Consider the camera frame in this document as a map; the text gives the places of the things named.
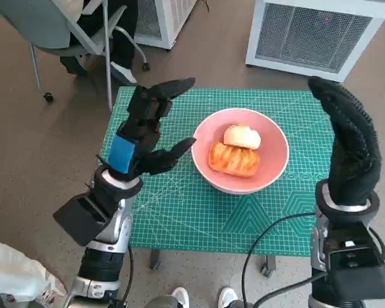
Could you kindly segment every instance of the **office chair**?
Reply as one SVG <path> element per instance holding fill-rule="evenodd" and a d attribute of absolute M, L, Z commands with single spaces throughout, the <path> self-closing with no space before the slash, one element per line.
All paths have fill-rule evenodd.
<path fill-rule="evenodd" d="M 77 24 L 80 15 L 91 15 L 94 10 L 103 5 L 104 26 L 92 37 L 89 37 Z M 150 66 L 141 48 L 129 34 L 117 27 L 126 6 L 120 7 L 108 18 L 108 0 L 91 0 L 83 8 L 83 0 L 69 2 L 67 9 L 58 0 L 0 0 L 0 14 L 29 42 L 31 59 L 38 90 L 44 99 L 50 103 L 53 95 L 42 90 L 39 70 L 35 56 L 35 47 L 57 56 L 75 56 L 81 62 L 80 56 L 105 55 L 107 72 L 107 99 L 110 111 L 113 108 L 110 74 L 109 38 L 113 30 L 122 32 L 142 56 L 143 71 L 149 71 Z M 70 46 L 71 33 L 80 44 Z"/>

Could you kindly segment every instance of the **green cutting mat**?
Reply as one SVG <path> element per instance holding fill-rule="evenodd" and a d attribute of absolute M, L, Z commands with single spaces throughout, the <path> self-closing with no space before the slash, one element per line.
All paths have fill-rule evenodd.
<path fill-rule="evenodd" d="M 112 137 L 127 118 L 134 88 L 121 87 L 101 155 L 108 157 Z M 266 189 L 233 196 L 210 186 L 186 153 L 174 170 L 144 175 L 134 207 L 134 247 L 246 253 L 258 235 L 282 216 L 314 210 L 314 188 L 326 178 L 333 134 L 320 102 L 310 92 L 286 90 L 191 89 L 174 100 L 161 120 L 157 149 L 170 149 L 193 136 L 210 114 L 243 107 L 272 118 L 289 142 L 289 164 Z M 260 243 L 256 253 L 309 255 L 314 218 L 283 222 Z"/>

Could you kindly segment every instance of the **bread roll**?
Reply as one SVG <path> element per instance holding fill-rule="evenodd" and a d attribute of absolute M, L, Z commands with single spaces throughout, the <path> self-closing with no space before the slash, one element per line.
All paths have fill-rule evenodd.
<path fill-rule="evenodd" d="M 208 165 L 214 171 L 248 178 L 257 172 L 259 156 L 253 150 L 215 142 L 209 151 Z"/>
<path fill-rule="evenodd" d="M 249 126 L 232 125 L 224 133 L 224 144 L 256 150 L 261 144 L 261 137 Z"/>

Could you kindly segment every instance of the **robotic arm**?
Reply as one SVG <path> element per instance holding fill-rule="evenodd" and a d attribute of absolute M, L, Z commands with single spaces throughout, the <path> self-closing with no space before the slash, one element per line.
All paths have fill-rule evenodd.
<path fill-rule="evenodd" d="M 136 87 L 127 108 L 128 119 L 117 129 L 108 160 L 98 157 L 101 165 L 94 172 L 92 187 L 54 213 L 57 223 L 86 247 L 65 307 L 126 305 L 115 298 L 132 228 L 132 206 L 142 187 L 139 176 L 173 169 L 194 144 L 194 138 L 186 138 L 170 151 L 154 151 L 160 139 L 160 118 L 168 115 L 171 100 L 194 83 L 194 78 L 188 78 L 150 89 Z"/>
<path fill-rule="evenodd" d="M 341 85 L 318 77 L 309 87 L 328 113 L 335 133 L 329 178 L 316 186 L 312 230 L 310 308 L 361 308 L 363 300 L 385 298 L 385 252 L 368 228 L 379 209 L 374 191 L 381 154 L 371 117 Z"/>

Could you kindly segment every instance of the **white radiator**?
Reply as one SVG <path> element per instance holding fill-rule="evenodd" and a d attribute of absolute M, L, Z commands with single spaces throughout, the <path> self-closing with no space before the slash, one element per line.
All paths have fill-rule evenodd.
<path fill-rule="evenodd" d="M 135 41 L 170 50 L 197 0 L 138 0 Z"/>
<path fill-rule="evenodd" d="M 382 3 L 347 2 L 255 0 L 247 66 L 343 81 L 385 18 Z"/>

